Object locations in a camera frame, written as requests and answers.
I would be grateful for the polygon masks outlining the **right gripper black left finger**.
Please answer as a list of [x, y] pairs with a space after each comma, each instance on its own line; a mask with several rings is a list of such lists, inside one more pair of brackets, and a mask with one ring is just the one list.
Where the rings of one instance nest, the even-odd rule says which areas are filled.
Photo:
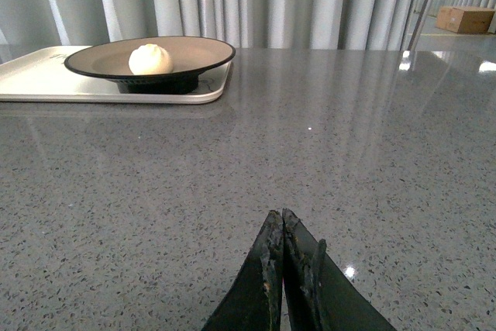
[[204, 330], [279, 330], [284, 231], [279, 212], [269, 211], [232, 287]]

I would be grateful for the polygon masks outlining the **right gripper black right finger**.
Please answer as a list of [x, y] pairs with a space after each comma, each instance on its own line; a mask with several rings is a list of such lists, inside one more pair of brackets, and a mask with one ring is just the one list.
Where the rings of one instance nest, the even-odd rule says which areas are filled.
[[284, 290], [293, 330], [393, 330], [290, 210], [283, 210]]

